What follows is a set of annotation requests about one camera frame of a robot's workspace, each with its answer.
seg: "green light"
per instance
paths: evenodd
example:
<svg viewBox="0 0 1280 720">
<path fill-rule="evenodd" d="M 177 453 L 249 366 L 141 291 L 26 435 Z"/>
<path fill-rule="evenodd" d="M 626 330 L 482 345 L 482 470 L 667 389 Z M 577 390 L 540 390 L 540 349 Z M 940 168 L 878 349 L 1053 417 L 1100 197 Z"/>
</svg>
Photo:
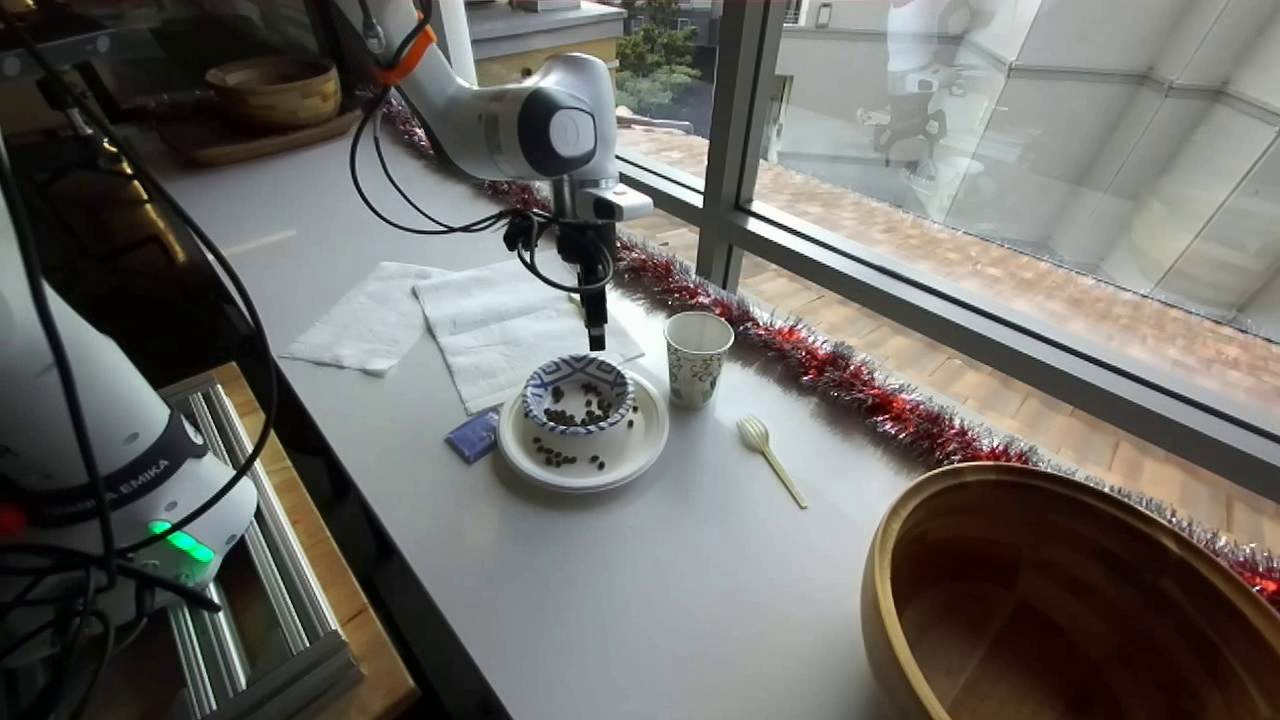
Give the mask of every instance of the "green light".
<svg viewBox="0 0 1280 720">
<path fill-rule="evenodd" d="M 211 563 L 217 559 L 217 550 L 206 548 L 193 531 L 173 531 L 173 537 L 166 537 L 166 545 L 183 550 L 183 555 L 193 555 L 196 563 Z"/>
</svg>

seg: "wooden bowl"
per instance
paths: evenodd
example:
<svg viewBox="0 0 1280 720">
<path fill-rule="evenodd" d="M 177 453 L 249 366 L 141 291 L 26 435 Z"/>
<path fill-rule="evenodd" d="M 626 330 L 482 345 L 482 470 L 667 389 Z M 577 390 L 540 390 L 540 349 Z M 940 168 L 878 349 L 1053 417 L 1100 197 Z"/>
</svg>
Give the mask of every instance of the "wooden bowl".
<svg viewBox="0 0 1280 720">
<path fill-rule="evenodd" d="M 233 125 L 261 131 L 311 129 L 344 104 L 337 67 L 316 57 L 253 57 L 217 64 L 206 78 Z"/>
<path fill-rule="evenodd" d="M 1280 615 L 1079 481 L 925 475 L 883 517 L 862 604 L 910 715 L 1280 715 Z"/>
</svg>

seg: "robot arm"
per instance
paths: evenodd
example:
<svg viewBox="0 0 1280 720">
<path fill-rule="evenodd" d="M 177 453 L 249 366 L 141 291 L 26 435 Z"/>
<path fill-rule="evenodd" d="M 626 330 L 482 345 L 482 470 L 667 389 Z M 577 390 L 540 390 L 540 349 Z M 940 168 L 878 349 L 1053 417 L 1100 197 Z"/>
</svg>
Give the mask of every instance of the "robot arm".
<svg viewBox="0 0 1280 720">
<path fill-rule="evenodd" d="M 406 30 L 409 0 L 381 4 L 381 23 Z M 523 84 L 472 86 L 439 49 L 406 74 L 400 94 L 436 140 L 436 153 L 472 181 L 553 181 L 558 246 L 577 263 L 588 345 L 605 349 L 605 281 L 616 257 L 616 218 L 652 206 L 616 171 L 616 94 L 598 57 L 558 57 Z"/>
</svg>

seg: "bowl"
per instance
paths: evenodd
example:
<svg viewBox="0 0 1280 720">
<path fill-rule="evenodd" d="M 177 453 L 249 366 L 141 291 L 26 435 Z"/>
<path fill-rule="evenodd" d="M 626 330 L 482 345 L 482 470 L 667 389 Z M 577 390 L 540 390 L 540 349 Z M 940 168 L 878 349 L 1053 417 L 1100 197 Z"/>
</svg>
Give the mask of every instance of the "bowl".
<svg viewBox="0 0 1280 720">
<path fill-rule="evenodd" d="M 1280 615 L 1148 511 L 1053 470 L 913 482 L 862 612 L 905 715 L 1280 715 Z"/>
<path fill-rule="evenodd" d="M 240 129 L 295 131 L 340 111 L 340 74 L 322 57 L 253 57 L 206 72 L 222 111 Z"/>
<path fill-rule="evenodd" d="M 609 470 L 638 430 L 631 379 L 605 356 L 562 356 L 522 389 L 522 423 L 546 466 Z"/>
</svg>

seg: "white plate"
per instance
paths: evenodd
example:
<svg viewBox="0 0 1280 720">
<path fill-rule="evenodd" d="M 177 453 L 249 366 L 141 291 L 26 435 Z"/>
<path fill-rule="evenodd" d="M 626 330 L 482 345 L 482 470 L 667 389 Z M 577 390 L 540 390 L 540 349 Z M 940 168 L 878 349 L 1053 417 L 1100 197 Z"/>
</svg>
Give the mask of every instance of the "white plate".
<svg viewBox="0 0 1280 720">
<path fill-rule="evenodd" d="M 518 470 L 533 482 L 547 482 L 558 490 L 609 490 L 622 482 L 631 482 L 638 475 L 646 475 L 667 448 L 667 430 L 671 430 L 671 412 L 667 405 L 652 390 L 652 384 L 646 384 L 639 376 L 631 376 L 638 389 L 638 408 L 646 417 L 639 438 L 630 448 L 630 454 L 613 459 L 605 470 L 598 466 L 547 466 L 529 453 L 529 438 L 522 435 L 522 394 L 512 394 L 502 412 L 496 423 L 496 438 L 502 453 L 518 463 Z"/>
</svg>

